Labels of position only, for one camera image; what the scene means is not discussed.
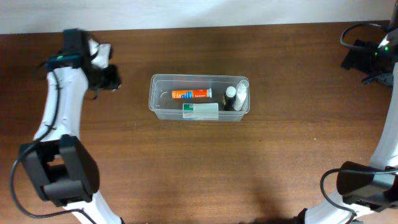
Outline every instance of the plastic container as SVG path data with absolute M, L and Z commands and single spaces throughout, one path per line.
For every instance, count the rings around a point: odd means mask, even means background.
M 218 103 L 217 121 L 240 121 L 250 110 L 250 87 L 241 111 L 224 111 L 221 102 L 227 87 L 236 86 L 246 77 L 226 75 L 163 75 L 152 77 L 149 90 L 149 109 L 159 119 L 184 120 L 184 103 Z M 211 98 L 173 99 L 173 90 L 199 90 L 211 88 Z

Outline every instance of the dark bottle with white cap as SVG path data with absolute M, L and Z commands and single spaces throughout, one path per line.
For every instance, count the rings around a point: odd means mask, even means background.
M 223 109 L 225 111 L 230 111 L 232 109 L 232 106 L 234 105 L 235 102 L 235 95 L 236 95 L 235 87 L 230 86 L 226 89 L 223 96 Z

